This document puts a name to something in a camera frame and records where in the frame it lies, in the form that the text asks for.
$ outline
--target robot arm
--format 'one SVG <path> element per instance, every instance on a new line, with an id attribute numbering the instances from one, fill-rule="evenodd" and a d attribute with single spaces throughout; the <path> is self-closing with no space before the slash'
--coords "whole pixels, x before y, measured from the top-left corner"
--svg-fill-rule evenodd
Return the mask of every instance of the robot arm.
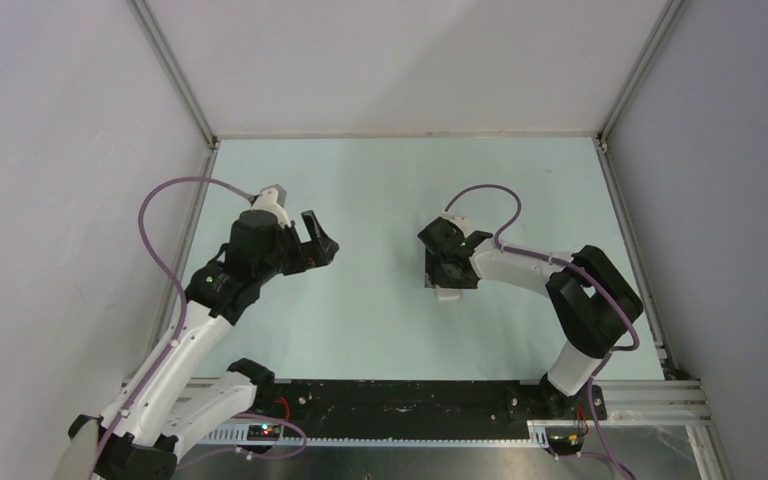
<path id="1" fill-rule="evenodd" d="M 339 250 L 311 211 L 302 213 L 311 238 L 302 243 L 284 210 L 285 196 L 278 185 L 261 191 L 234 222 L 230 241 L 193 275 L 183 327 L 166 331 L 101 414 L 100 430 L 109 440 L 95 473 L 108 480 L 171 478 L 178 459 L 223 421 L 251 408 L 259 398 L 258 385 L 271 382 L 272 372 L 242 359 L 209 391 L 172 410 L 196 367 L 258 300 L 263 285 L 279 273 L 328 265 Z M 70 436 L 89 420 L 79 416 Z"/>
<path id="2" fill-rule="evenodd" d="M 497 280 L 552 301 L 567 341 L 540 386 L 550 409 L 559 416 L 627 331 L 608 302 L 598 293 L 589 294 L 585 289 L 590 285 L 563 265 L 573 263 L 593 276 L 631 321 L 643 313 L 640 299 L 596 247 L 586 246 L 578 253 L 511 253 L 497 247 L 490 233 L 473 231 L 465 217 L 448 213 L 418 237 L 426 248 L 427 284 L 436 288 L 441 300 L 458 298 L 461 289 L 478 288 L 480 280 Z"/>

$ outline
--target purple wire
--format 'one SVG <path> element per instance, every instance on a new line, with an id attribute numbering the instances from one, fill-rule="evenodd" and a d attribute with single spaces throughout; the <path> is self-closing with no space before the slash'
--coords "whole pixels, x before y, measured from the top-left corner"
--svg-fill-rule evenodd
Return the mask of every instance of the purple wire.
<path id="1" fill-rule="evenodd" d="M 290 422 L 285 421 L 285 420 L 281 420 L 279 418 L 265 417 L 263 415 L 257 415 L 257 414 L 254 414 L 254 413 L 240 413 L 240 414 L 234 415 L 234 418 L 250 418 L 250 419 L 258 420 L 260 422 L 277 423 L 279 425 L 283 425 L 283 426 L 285 426 L 287 428 L 295 430 L 296 433 L 298 433 L 302 437 L 302 445 L 299 448 L 293 450 L 290 453 L 284 453 L 284 454 L 281 454 L 281 455 L 264 455 L 264 454 L 261 454 L 261 453 L 254 453 L 254 452 L 246 451 L 246 456 L 251 455 L 254 458 L 262 458 L 264 460 L 284 460 L 284 459 L 287 459 L 287 458 L 290 458 L 290 457 L 295 457 L 296 455 L 302 453 L 302 451 L 305 448 L 307 448 L 307 435 L 305 435 L 304 430 L 299 428 L 298 425 L 295 425 L 295 424 L 290 423 Z M 205 460 L 207 458 L 210 458 L 210 457 L 213 457 L 213 456 L 216 456 L 216 455 L 223 455 L 223 454 L 226 454 L 226 453 L 237 453 L 237 448 L 238 447 L 227 447 L 227 448 L 220 448 L 220 449 L 217 449 L 217 450 L 211 450 L 211 451 L 209 451 L 207 453 L 199 455 L 198 457 L 190 460 L 187 463 L 182 463 L 182 464 L 178 465 L 177 469 L 178 470 L 183 470 L 185 468 L 192 467 L 193 465 L 201 462 L 202 460 Z"/>
<path id="2" fill-rule="evenodd" d="M 169 280 L 172 281 L 172 285 L 175 287 L 175 290 L 178 292 L 178 298 L 181 302 L 181 309 L 178 312 L 178 323 L 175 326 L 175 330 L 172 332 L 172 338 L 171 340 L 177 340 L 178 337 L 181 335 L 181 331 L 184 329 L 184 320 L 187 318 L 187 297 L 184 293 L 184 286 L 181 284 L 181 281 L 178 280 L 178 278 L 175 276 L 175 272 L 172 271 L 171 268 L 169 268 L 168 265 L 166 265 L 166 262 L 163 261 L 163 259 L 160 258 L 160 256 L 157 254 L 157 252 L 154 250 L 154 247 L 151 246 L 151 242 L 148 239 L 148 234 L 145 230 L 145 213 L 146 209 L 148 208 L 149 203 L 151 203 L 151 200 L 157 196 L 158 193 L 163 191 L 164 189 L 176 185 L 179 183 L 189 183 L 189 182 L 199 182 L 199 183 L 212 183 L 214 185 L 219 185 L 220 187 L 225 187 L 226 189 L 236 193 L 237 195 L 242 196 L 246 200 L 248 200 L 249 203 L 252 203 L 254 201 L 255 196 L 246 193 L 239 188 L 231 185 L 230 183 L 223 182 L 221 180 L 216 180 L 214 178 L 210 177 L 200 177 L 200 176 L 188 176 L 188 177 L 178 177 L 173 178 L 171 180 L 167 180 L 160 185 L 154 187 L 154 190 L 149 192 L 148 195 L 146 195 L 145 199 L 143 200 L 142 205 L 140 205 L 140 211 L 137 215 L 137 225 L 139 225 L 140 229 L 140 238 L 143 241 L 143 245 L 145 245 L 146 250 L 148 250 L 148 254 L 151 255 L 151 258 L 154 260 L 154 263 L 157 264 L 158 267 L 163 271 L 164 275 L 166 275 Z M 172 346 L 170 343 L 167 342 L 166 346 L 163 347 L 163 350 L 161 350 L 160 354 L 157 356 L 157 358 L 152 362 L 151 366 L 146 371 L 145 375 L 140 379 L 140 381 L 137 383 L 137 385 L 134 387 L 134 389 L 131 391 L 130 395 L 125 399 L 125 402 L 122 403 L 122 406 L 117 410 L 116 415 L 113 417 L 113 419 L 110 421 L 110 425 L 107 426 L 107 431 L 104 432 L 104 435 L 102 435 L 101 439 L 98 442 L 98 447 L 96 448 L 96 454 L 95 454 L 95 463 L 98 463 L 98 459 L 101 457 L 101 454 L 104 452 L 104 447 L 107 446 L 107 442 L 110 440 L 110 436 L 113 435 L 113 432 L 116 430 L 116 427 L 119 426 L 119 423 L 122 421 L 122 410 L 130 409 L 131 405 L 133 405 L 134 400 L 137 399 L 140 393 L 145 389 L 146 385 L 148 384 L 149 380 L 154 376 L 154 374 L 157 372 L 157 370 L 160 368 L 160 365 L 163 364 L 163 361 L 166 360 L 166 357 L 169 356 L 169 352 L 172 350 Z"/>
<path id="3" fill-rule="evenodd" d="M 640 347 L 640 337 L 637 335 L 637 330 L 635 330 L 634 325 L 631 322 L 631 319 L 628 318 L 628 315 L 626 315 L 625 311 L 623 311 L 622 307 L 620 307 L 619 303 L 614 299 L 614 297 L 608 293 L 608 289 L 606 289 L 604 286 L 602 286 L 601 283 L 596 281 L 595 278 L 593 278 L 592 275 L 587 273 L 583 268 L 579 267 L 578 265 L 563 259 L 563 258 L 557 258 L 553 257 L 552 255 L 547 255 L 545 253 L 537 252 L 534 250 L 529 250 L 527 248 L 522 247 L 513 247 L 513 246 L 506 246 L 502 243 L 502 233 L 505 232 L 505 230 L 508 229 L 511 225 L 514 224 L 514 222 L 517 221 L 520 214 L 522 213 L 522 200 L 519 198 L 519 195 L 516 194 L 513 190 L 510 188 L 504 186 L 504 185 L 498 185 L 495 183 L 482 183 L 479 185 L 473 185 L 471 187 L 465 188 L 461 190 L 457 195 L 452 198 L 452 200 L 449 202 L 448 205 L 446 205 L 444 212 L 448 212 L 450 208 L 452 208 L 452 205 L 455 204 L 455 202 L 464 196 L 466 193 L 469 193 L 473 190 L 479 190 L 482 188 L 493 188 L 496 190 L 502 190 L 506 193 L 508 193 L 510 196 L 513 197 L 513 199 L 516 201 L 517 208 L 514 215 L 511 217 L 510 220 L 507 221 L 504 225 L 502 225 L 499 230 L 496 231 L 495 235 L 493 235 L 493 243 L 496 245 L 496 247 L 503 251 L 503 252 L 511 252 L 515 253 L 517 255 L 523 255 L 526 257 L 536 258 L 538 260 L 547 262 L 549 264 L 557 263 L 559 265 L 562 265 L 565 268 L 569 268 L 570 270 L 573 270 L 575 273 L 580 275 L 582 278 L 584 278 L 587 283 L 593 286 L 593 288 L 596 289 L 596 291 L 599 293 L 599 295 L 602 296 L 605 300 L 607 300 L 608 304 L 611 306 L 611 308 L 614 310 L 614 312 L 617 313 L 617 315 L 620 317 L 620 320 L 623 322 L 623 325 L 628 329 L 628 332 L 631 334 L 631 345 L 620 345 L 615 346 L 611 349 L 612 352 L 614 351 L 621 351 L 621 352 L 631 352 L 634 350 L 637 350 Z M 590 375 L 590 378 L 587 380 L 587 383 L 585 384 L 585 389 L 587 390 L 587 403 L 590 406 L 590 415 L 593 417 L 593 426 L 596 428 L 596 433 L 599 436 L 599 440 L 602 442 L 602 446 L 605 448 L 605 452 L 607 452 L 607 455 L 599 454 L 599 453 L 587 453 L 586 457 L 588 458 L 598 458 L 600 460 L 604 460 L 607 462 L 610 462 L 614 467 L 616 467 L 622 475 L 627 479 L 634 479 L 634 474 L 631 473 L 631 470 L 628 469 L 625 465 L 623 465 L 619 460 L 617 460 L 616 455 L 614 455 L 613 450 L 611 450 L 611 447 L 608 445 L 608 441 L 605 439 L 605 434 L 602 431 L 602 426 L 599 422 L 599 417 L 596 415 L 596 406 L 593 403 L 593 380 L 596 378 L 596 375 L 599 374 L 599 372 L 602 371 L 603 368 L 605 368 L 605 365 L 608 363 L 608 360 L 610 360 L 611 354 L 608 353 L 608 355 L 605 355 L 605 358 L 602 359 L 602 362 L 599 363 L 599 366 L 596 367 L 596 369 L 593 371 L 593 373 Z"/>

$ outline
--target purple cable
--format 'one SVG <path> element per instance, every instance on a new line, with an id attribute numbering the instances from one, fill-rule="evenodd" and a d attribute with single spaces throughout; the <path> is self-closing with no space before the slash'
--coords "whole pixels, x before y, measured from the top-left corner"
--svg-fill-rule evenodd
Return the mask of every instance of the purple cable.
<path id="1" fill-rule="evenodd" d="M 176 185 L 179 183 L 189 183 L 189 182 L 199 182 L 199 183 L 212 183 L 214 185 L 219 185 L 220 187 L 225 187 L 226 189 L 236 193 L 237 195 L 242 196 L 246 200 L 248 200 L 249 203 L 252 203 L 254 201 L 254 195 L 250 193 L 246 193 L 239 188 L 231 185 L 230 183 L 223 182 L 221 180 L 216 180 L 214 178 L 210 177 L 199 177 L 199 176 L 190 176 L 190 177 L 178 177 L 173 178 L 171 180 L 167 180 L 160 185 L 154 187 L 154 190 L 149 192 L 148 195 L 146 195 L 145 199 L 143 200 L 142 205 L 140 205 L 140 211 L 137 215 L 137 224 L 139 225 L 140 229 L 140 238 L 142 238 L 143 245 L 145 245 L 146 250 L 148 250 L 148 254 L 151 255 L 151 258 L 154 260 L 154 263 L 157 264 L 158 267 L 163 271 L 163 273 L 169 278 L 169 280 L 172 281 L 172 285 L 175 287 L 175 290 L 178 292 L 178 298 L 181 302 L 181 310 L 178 313 L 178 323 L 175 326 L 175 330 L 172 332 L 172 338 L 171 340 L 177 340 L 178 337 L 181 335 L 181 331 L 184 329 L 184 320 L 187 318 L 187 297 L 184 293 L 184 286 L 181 284 L 181 281 L 178 280 L 178 278 L 175 276 L 175 273 L 172 271 L 171 268 L 169 268 L 168 265 L 163 261 L 163 259 L 160 258 L 160 256 L 157 254 L 157 252 L 154 250 L 154 247 L 151 246 L 151 242 L 148 239 L 148 234 L 146 234 L 145 231 L 145 212 L 148 208 L 149 203 L 151 203 L 151 200 L 157 196 L 158 193 L 166 189 L 167 187 L 170 187 L 172 185 Z M 154 374 L 157 372 L 157 369 L 160 368 L 160 365 L 163 363 L 164 360 L 166 360 L 166 357 L 169 356 L 169 352 L 172 350 L 172 346 L 169 342 L 166 343 L 166 346 L 163 347 L 163 350 L 161 350 L 160 355 L 157 356 L 157 358 L 152 362 L 151 366 L 146 371 L 146 374 L 143 375 L 143 378 L 140 379 L 140 381 L 137 383 L 137 385 L 134 387 L 134 389 L 131 391 L 130 395 L 128 395 L 128 398 L 125 399 L 125 402 L 122 403 L 122 406 L 119 408 L 119 410 L 116 411 L 116 415 L 113 417 L 113 419 L 110 421 L 110 425 L 107 426 L 107 431 L 104 432 L 104 435 L 102 435 L 101 439 L 98 442 L 98 447 L 96 448 L 95 453 L 95 463 L 98 463 L 98 459 L 101 457 L 102 452 L 104 452 L 104 447 L 107 445 L 107 442 L 110 440 L 110 436 L 113 435 L 113 432 L 116 430 L 116 427 L 119 426 L 119 423 L 122 421 L 122 410 L 130 409 L 131 405 L 133 405 L 134 400 L 137 399 L 140 393 L 142 393 L 143 389 L 145 389 L 146 385 L 148 384 L 149 380 L 151 380 L 151 377 L 154 376 Z"/>
<path id="2" fill-rule="evenodd" d="M 302 437 L 302 445 L 299 448 L 293 450 L 290 453 L 284 453 L 284 454 L 281 454 L 281 455 L 264 455 L 264 454 L 261 454 L 261 453 L 246 452 L 246 456 L 251 455 L 254 458 L 262 458 L 264 460 L 284 460 L 284 459 L 287 459 L 287 458 L 290 458 L 290 457 L 295 457 L 296 455 L 302 453 L 302 451 L 305 448 L 307 448 L 307 435 L 305 435 L 304 430 L 299 428 L 298 425 L 295 425 L 293 423 L 287 422 L 285 420 L 281 420 L 279 418 L 265 417 L 263 415 L 256 415 L 254 413 L 240 413 L 240 414 L 234 415 L 234 418 L 251 418 L 251 419 L 254 419 L 254 420 L 258 420 L 260 422 L 277 423 L 279 425 L 283 425 L 283 426 L 285 426 L 287 428 L 295 430 L 296 433 L 298 433 Z M 210 458 L 210 457 L 216 456 L 216 455 L 223 455 L 223 454 L 226 454 L 226 453 L 237 453 L 237 448 L 238 447 L 227 447 L 227 448 L 220 448 L 220 449 L 217 449 L 217 450 L 211 450 L 211 451 L 209 451 L 207 453 L 199 455 L 198 457 L 190 460 L 187 463 L 182 463 L 182 464 L 178 465 L 177 469 L 178 470 L 183 470 L 185 468 L 192 467 L 193 465 L 201 462 L 202 460 L 204 460 L 206 458 Z"/>
<path id="3" fill-rule="evenodd" d="M 621 346 L 615 346 L 611 349 L 611 351 L 622 351 L 622 352 L 631 352 L 634 350 L 637 350 L 638 347 L 640 347 L 640 337 L 637 335 L 637 330 L 634 329 L 634 325 L 631 322 L 631 319 L 628 318 L 628 315 L 626 315 L 625 311 L 623 311 L 622 307 L 620 307 L 619 303 L 614 299 L 613 296 L 611 296 L 610 293 L 608 293 L 608 290 L 602 286 L 598 281 L 596 281 L 595 278 L 593 278 L 592 275 L 587 273 L 583 268 L 579 267 L 578 265 L 565 260 L 563 258 L 557 258 L 553 257 L 551 255 L 547 255 L 545 253 L 536 252 L 534 250 L 529 250 L 527 248 L 522 247 L 511 247 L 506 246 L 502 244 L 502 233 L 505 232 L 505 230 L 508 229 L 511 225 L 514 224 L 514 222 L 517 221 L 520 214 L 522 213 L 522 200 L 519 198 L 519 195 L 516 194 L 513 190 L 510 188 L 504 186 L 504 185 L 498 185 L 495 183 L 483 183 L 480 185 L 473 185 L 471 187 L 465 188 L 461 190 L 457 195 L 455 195 L 454 198 L 449 202 L 448 205 L 446 205 L 444 212 L 448 212 L 450 208 L 452 208 L 452 205 L 455 204 L 455 202 L 464 196 L 466 193 L 469 193 L 473 190 L 479 190 L 482 188 L 493 188 L 496 190 L 502 190 L 506 193 L 508 193 L 510 196 L 514 198 L 517 204 L 516 212 L 511 217 L 510 220 L 507 221 L 504 225 L 502 225 L 499 230 L 496 231 L 496 234 L 493 235 L 493 243 L 496 245 L 496 247 L 503 251 L 503 252 L 511 252 L 515 253 L 517 255 L 524 255 L 526 257 L 536 258 L 538 260 L 544 261 L 546 263 L 552 264 L 557 263 L 559 265 L 562 265 L 565 268 L 569 268 L 570 270 L 573 270 L 575 273 L 580 275 L 582 278 L 584 278 L 587 283 L 589 283 L 593 288 L 596 289 L 596 291 L 601 295 L 605 300 L 607 300 L 608 304 L 611 306 L 611 308 L 614 310 L 614 312 L 617 313 L 617 315 L 620 317 L 620 320 L 623 322 L 623 325 L 628 329 L 628 333 L 631 334 L 631 345 L 621 345 Z M 628 469 L 625 465 L 623 465 L 619 460 L 617 460 L 617 457 L 614 455 L 613 450 L 611 450 L 611 447 L 608 445 L 607 440 L 605 439 L 605 434 L 602 431 L 602 426 L 599 422 L 599 417 L 596 416 L 596 406 L 593 403 L 593 380 L 596 378 L 596 375 L 599 374 L 599 372 L 602 371 L 602 369 L 605 367 L 605 365 L 608 363 L 608 360 L 611 358 L 611 354 L 605 356 L 605 358 L 602 359 L 602 362 L 599 363 L 599 366 L 596 367 L 596 369 L 593 371 L 593 373 L 590 375 L 590 378 L 587 380 L 587 383 L 585 384 L 585 389 L 587 390 L 587 400 L 588 404 L 590 406 L 590 415 L 593 417 L 593 426 L 596 428 L 596 433 L 599 436 L 599 440 L 602 442 L 602 446 L 605 448 L 605 452 L 607 452 L 607 455 L 602 455 L 599 453 L 587 453 L 586 457 L 588 458 L 598 458 L 600 460 L 607 461 L 614 465 L 614 467 L 617 468 L 617 470 L 622 473 L 622 475 L 630 480 L 633 480 L 634 474 L 631 473 L 631 470 Z"/>

